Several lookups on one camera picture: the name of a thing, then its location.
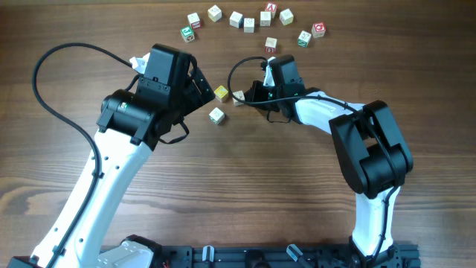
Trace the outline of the white green wooden block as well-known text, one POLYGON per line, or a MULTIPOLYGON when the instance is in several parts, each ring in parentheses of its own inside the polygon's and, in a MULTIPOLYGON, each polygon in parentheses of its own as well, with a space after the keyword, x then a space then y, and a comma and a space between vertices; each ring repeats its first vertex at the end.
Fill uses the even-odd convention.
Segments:
POLYGON ((210 113, 209 117, 215 124, 219 125, 225 118, 225 113, 220 110, 218 107, 214 108, 210 113))

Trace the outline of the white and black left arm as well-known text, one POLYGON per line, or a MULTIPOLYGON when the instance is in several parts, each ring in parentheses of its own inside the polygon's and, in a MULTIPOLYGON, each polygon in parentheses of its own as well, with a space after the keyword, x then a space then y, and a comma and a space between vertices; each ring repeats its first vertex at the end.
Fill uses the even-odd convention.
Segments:
POLYGON ((137 235, 118 247, 101 246, 126 189, 174 125, 213 100, 196 58, 156 44, 127 63, 132 82, 107 96, 91 153, 51 230, 29 256, 11 267, 165 267, 161 245, 137 235))

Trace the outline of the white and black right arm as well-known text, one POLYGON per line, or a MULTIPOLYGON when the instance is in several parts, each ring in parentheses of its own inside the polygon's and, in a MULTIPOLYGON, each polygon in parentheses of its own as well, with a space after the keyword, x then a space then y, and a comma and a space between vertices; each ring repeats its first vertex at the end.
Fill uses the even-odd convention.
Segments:
POLYGON ((291 55, 260 62, 264 78, 245 93, 245 103, 332 136, 341 173, 356 194, 351 241, 367 264, 380 261, 393 245, 394 203, 414 166, 391 110, 380 100, 349 103, 305 87, 291 55))

